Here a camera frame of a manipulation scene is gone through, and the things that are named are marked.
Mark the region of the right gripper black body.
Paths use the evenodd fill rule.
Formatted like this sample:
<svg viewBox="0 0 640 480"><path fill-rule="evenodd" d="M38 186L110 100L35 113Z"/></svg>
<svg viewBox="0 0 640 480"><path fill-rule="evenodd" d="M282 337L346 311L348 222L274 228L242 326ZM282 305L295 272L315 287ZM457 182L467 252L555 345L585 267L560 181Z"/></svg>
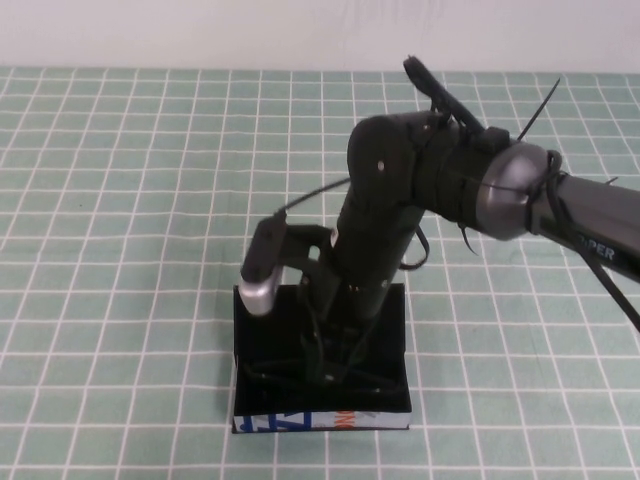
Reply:
<svg viewBox="0 0 640 480"><path fill-rule="evenodd" d="M420 221L421 209L413 205L375 209L354 198L344 201L330 263L358 320L378 315Z"/></svg>

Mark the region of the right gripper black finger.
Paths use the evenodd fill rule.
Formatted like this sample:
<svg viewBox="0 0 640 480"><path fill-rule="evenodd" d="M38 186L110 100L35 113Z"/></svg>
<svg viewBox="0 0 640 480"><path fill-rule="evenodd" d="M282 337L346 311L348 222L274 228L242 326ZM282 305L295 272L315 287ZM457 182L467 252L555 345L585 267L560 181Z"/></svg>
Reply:
<svg viewBox="0 0 640 480"><path fill-rule="evenodd" d="M339 327L335 338L337 363L334 382L341 384L350 370L366 357L369 332L364 328Z"/></svg>
<svg viewBox="0 0 640 480"><path fill-rule="evenodd" d="M314 325L305 327L300 341L304 354L306 381L313 385L326 386L328 380L325 371L324 345L319 329Z"/></svg>

